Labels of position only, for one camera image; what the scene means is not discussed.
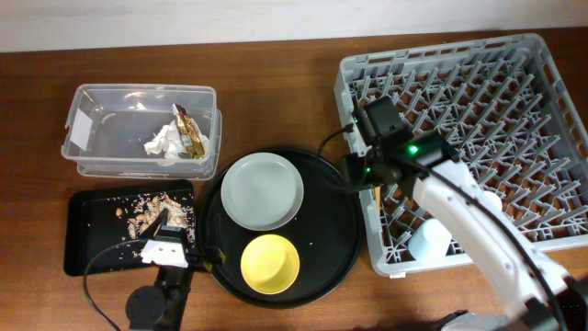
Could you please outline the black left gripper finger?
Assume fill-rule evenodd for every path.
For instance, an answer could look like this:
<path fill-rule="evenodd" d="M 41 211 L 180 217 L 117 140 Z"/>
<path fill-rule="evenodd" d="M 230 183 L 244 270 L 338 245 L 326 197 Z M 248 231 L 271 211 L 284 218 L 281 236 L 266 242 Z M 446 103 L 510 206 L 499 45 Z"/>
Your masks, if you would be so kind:
<path fill-rule="evenodd" d="M 226 255 L 221 249 L 221 216 L 219 214 L 199 221 L 198 240 L 199 267 L 214 267 L 225 263 Z"/>
<path fill-rule="evenodd" d="M 149 239 L 154 238 L 159 231 L 159 229 L 167 224 L 169 216 L 169 210 L 163 209 L 155 220 L 143 231 L 140 232 L 138 238 L 139 239 Z"/>

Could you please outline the food scraps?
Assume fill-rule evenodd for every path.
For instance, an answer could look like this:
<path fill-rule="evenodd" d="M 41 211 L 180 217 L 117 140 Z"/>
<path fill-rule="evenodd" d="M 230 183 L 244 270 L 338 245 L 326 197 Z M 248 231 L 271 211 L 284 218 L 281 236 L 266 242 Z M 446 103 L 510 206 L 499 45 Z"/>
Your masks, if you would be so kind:
<path fill-rule="evenodd" d="M 187 230 L 187 240 L 195 242 L 196 217 L 193 196 L 172 195 L 171 193 L 140 194 L 138 198 L 116 198 L 116 218 L 125 222 L 131 239 L 136 239 L 156 220 L 159 214 L 168 210 L 167 224 Z"/>

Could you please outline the wooden chopstick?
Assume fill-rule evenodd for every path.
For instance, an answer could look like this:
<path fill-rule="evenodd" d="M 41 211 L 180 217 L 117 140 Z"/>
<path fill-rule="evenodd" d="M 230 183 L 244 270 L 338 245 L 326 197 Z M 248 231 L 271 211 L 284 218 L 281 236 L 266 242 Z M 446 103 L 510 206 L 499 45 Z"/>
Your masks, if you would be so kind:
<path fill-rule="evenodd" d="M 379 211 L 380 209 L 380 187 L 375 187 L 374 188 L 374 197 L 375 197 L 375 203 L 376 203 L 376 207 Z"/>
<path fill-rule="evenodd" d="M 376 211 L 378 219 L 381 217 L 381 187 L 374 188 L 374 196 L 376 202 Z"/>

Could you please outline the yellow bowl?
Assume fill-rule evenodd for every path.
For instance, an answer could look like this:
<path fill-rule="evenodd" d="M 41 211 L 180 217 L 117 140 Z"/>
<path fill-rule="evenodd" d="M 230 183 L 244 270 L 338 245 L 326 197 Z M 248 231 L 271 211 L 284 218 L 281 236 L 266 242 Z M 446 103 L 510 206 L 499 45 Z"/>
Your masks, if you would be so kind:
<path fill-rule="evenodd" d="M 277 234 L 264 234 L 244 249 L 240 269 L 245 283 L 254 291 L 275 295 L 286 291 L 300 272 L 296 247 Z"/>

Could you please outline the grey round plate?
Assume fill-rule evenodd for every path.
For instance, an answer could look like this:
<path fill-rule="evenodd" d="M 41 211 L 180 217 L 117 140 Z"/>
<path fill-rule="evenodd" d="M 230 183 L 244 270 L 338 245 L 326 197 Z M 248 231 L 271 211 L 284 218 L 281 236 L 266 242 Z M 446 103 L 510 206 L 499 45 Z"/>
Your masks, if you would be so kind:
<path fill-rule="evenodd" d="M 248 154 L 233 163 L 220 187 L 221 203 L 245 229 L 265 232 L 290 222 L 304 198 L 298 168 L 273 153 Z"/>

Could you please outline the white tissue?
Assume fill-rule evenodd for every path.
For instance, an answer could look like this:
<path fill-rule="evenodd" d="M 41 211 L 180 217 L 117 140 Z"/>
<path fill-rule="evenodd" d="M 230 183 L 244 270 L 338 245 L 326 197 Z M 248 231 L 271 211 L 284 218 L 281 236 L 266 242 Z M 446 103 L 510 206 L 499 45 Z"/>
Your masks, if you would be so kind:
<path fill-rule="evenodd" d="M 143 147 L 147 155 L 162 155 L 164 159 L 182 159 L 183 155 L 187 154 L 174 120 L 164 125 Z"/>

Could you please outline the light blue cup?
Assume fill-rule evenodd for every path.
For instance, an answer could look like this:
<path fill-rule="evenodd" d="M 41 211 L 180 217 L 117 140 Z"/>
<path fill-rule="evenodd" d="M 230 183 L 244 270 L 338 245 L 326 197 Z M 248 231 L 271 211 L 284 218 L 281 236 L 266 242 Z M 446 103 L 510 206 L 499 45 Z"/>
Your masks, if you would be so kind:
<path fill-rule="evenodd" d="M 437 264 L 445 259 L 451 239 L 451 233 L 440 221 L 428 219 L 412 235 L 408 250 L 418 262 Z"/>

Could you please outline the gold brown snack wrapper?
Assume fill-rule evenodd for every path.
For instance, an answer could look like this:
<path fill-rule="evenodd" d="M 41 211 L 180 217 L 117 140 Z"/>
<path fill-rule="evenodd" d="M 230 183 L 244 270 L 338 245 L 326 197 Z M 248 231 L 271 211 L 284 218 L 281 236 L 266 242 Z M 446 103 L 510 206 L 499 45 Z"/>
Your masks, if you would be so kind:
<path fill-rule="evenodd" d="M 191 118 L 188 117 L 186 109 L 178 104 L 173 104 L 172 111 L 175 115 L 176 127 L 181 142 L 187 150 L 189 157 L 193 159 L 204 158 L 206 156 L 206 150 L 200 139 L 199 130 L 191 121 Z"/>

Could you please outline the pink cup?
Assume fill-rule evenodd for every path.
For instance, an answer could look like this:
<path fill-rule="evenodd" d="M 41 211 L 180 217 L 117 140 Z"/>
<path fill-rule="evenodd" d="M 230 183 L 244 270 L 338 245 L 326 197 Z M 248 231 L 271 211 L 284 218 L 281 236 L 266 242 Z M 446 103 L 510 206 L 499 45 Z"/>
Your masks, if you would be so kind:
<path fill-rule="evenodd" d="M 490 211 L 502 211 L 503 203 L 501 199 L 493 192 L 489 190 L 483 191 L 483 202 L 484 206 Z"/>

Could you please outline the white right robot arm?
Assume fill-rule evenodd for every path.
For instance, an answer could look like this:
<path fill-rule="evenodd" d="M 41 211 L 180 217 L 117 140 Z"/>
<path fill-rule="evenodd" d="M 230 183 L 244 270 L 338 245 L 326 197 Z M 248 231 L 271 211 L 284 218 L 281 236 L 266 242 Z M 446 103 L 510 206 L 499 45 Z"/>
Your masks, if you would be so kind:
<path fill-rule="evenodd" d="M 584 330 L 587 281 L 542 253 L 483 193 L 457 150 L 438 133 L 376 137 L 343 172 L 357 189 L 396 185 L 458 241 L 495 291 L 500 330 Z"/>

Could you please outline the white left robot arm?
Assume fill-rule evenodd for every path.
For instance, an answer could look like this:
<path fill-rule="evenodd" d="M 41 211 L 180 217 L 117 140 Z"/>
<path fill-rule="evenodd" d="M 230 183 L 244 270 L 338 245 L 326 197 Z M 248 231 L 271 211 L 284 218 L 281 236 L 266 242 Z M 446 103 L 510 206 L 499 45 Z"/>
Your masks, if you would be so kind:
<path fill-rule="evenodd" d="M 131 330 L 178 330 L 182 324 L 193 274 L 211 272 L 225 263 L 217 246 L 202 253 L 188 251 L 187 229 L 168 223 L 169 210 L 163 209 L 140 234 L 145 241 L 141 262 L 158 267 L 153 285 L 135 290 L 127 300 L 126 316 Z"/>

